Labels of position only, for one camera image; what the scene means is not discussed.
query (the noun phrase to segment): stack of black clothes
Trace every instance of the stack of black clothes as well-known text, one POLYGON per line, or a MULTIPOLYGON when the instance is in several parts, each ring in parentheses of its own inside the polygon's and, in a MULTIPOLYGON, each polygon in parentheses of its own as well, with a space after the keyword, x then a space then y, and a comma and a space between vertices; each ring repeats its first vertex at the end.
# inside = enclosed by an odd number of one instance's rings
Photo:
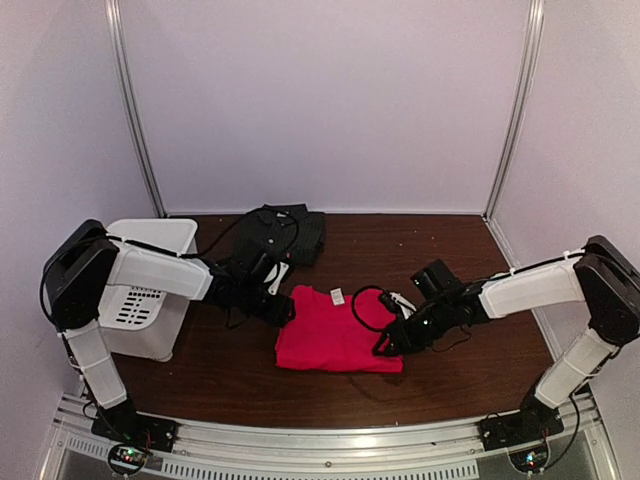
POLYGON ((273 258, 291 265, 312 266, 324 246, 324 213, 310 212, 305 204, 264 207, 273 210, 251 213, 238 224, 234 254, 247 247, 258 247, 273 258), (296 221, 298 236, 285 251, 296 235, 296 221))

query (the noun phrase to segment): wooden table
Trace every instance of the wooden table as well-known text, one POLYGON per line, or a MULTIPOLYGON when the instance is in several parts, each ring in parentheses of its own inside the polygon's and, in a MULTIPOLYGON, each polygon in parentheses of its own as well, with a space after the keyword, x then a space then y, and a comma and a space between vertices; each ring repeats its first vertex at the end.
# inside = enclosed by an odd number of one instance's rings
MULTIPOLYGON (((198 244, 205 246, 233 218, 196 218, 198 244)), ((215 257, 230 251, 226 243, 215 257)), ((507 267, 480 217, 329 215, 317 264, 297 270, 283 291, 304 284, 352 294, 373 283, 418 304, 422 297, 409 277, 436 258, 463 281, 507 267)), ((116 356, 139 410, 263 427, 417 424, 517 408, 551 365, 528 312, 472 327, 473 338, 446 353, 407 356, 399 375, 281 370, 276 328, 253 319, 227 330, 225 320, 215 307, 192 303, 170 362, 116 356)), ((451 331, 437 347, 463 337, 451 331)))

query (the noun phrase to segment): white wall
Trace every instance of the white wall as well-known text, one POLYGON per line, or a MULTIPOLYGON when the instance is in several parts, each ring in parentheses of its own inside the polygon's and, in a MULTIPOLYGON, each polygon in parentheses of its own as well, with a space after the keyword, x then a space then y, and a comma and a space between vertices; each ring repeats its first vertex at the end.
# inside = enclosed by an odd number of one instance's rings
POLYGON ((482 212, 526 0, 122 2, 169 212, 482 212))
MULTIPOLYGON (((640 267, 640 8, 547 2, 539 65, 496 219, 528 263, 604 234, 640 267)), ((568 346, 586 308, 547 310, 568 346)), ((638 478, 640 342, 594 382, 623 478, 638 478)))
POLYGON ((102 2, 0 2, 0 478, 32 478, 75 385, 40 313, 44 261, 85 218, 153 214, 102 2))

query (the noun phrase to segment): clothing label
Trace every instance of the clothing label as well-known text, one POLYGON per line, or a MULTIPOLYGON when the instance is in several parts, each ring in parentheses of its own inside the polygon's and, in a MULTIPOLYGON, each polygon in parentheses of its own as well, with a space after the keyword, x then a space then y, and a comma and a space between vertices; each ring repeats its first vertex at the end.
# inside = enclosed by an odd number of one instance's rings
POLYGON ((334 305, 344 305, 344 296, 341 288, 335 288, 329 292, 334 305))

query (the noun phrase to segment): red cloth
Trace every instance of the red cloth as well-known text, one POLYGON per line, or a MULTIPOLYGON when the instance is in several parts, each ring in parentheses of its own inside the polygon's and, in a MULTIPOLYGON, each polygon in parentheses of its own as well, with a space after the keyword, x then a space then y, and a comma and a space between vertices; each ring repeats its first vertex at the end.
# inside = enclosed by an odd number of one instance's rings
MULTIPOLYGON (((375 328, 395 319, 378 300, 379 292, 358 296, 358 315, 375 328)), ((371 349, 380 334, 364 328, 351 312, 351 295, 335 306, 330 295, 311 287, 293 290, 296 318, 280 330, 276 365, 292 370, 328 372, 402 372, 402 357, 376 357, 371 349)))

